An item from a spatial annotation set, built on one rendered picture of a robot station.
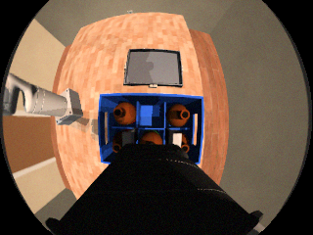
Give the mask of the blue crate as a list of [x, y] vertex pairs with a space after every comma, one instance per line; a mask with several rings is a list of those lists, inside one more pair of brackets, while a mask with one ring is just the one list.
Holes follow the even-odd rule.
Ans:
[[[114, 108], [122, 102], [132, 103], [137, 108], [137, 121], [128, 125], [119, 124], [113, 117]], [[165, 122], [166, 108], [174, 104], [184, 104], [190, 113], [189, 120], [184, 126], [175, 127]], [[108, 143], [105, 139], [105, 113], [108, 113]], [[197, 142], [194, 145], [195, 115], [198, 115]], [[121, 125], [119, 127], [116, 125]], [[201, 163], [201, 150], [203, 141], [204, 104], [203, 96], [167, 94], [167, 93], [107, 93], [100, 94], [98, 110], [98, 136], [102, 164], [115, 161], [116, 152], [112, 149], [112, 140], [117, 132], [125, 128], [138, 127], [141, 136], [147, 129], [156, 130], [165, 144], [164, 129], [182, 129], [189, 138], [189, 151], [187, 155], [196, 165]], [[189, 127], [189, 128], [186, 128]]]

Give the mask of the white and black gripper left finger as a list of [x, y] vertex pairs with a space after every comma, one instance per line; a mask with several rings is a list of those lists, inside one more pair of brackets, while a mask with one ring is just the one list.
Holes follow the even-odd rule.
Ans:
[[134, 127], [129, 131], [122, 132], [122, 146], [128, 143], [136, 144], [138, 140], [138, 127]]

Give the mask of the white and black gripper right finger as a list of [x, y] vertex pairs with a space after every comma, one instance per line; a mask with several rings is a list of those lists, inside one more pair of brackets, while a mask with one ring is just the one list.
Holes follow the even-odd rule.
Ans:
[[164, 129], [164, 140], [167, 144], [176, 144], [181, 147], [181, 139], [181, 133], [176, 133], [169, 128]]

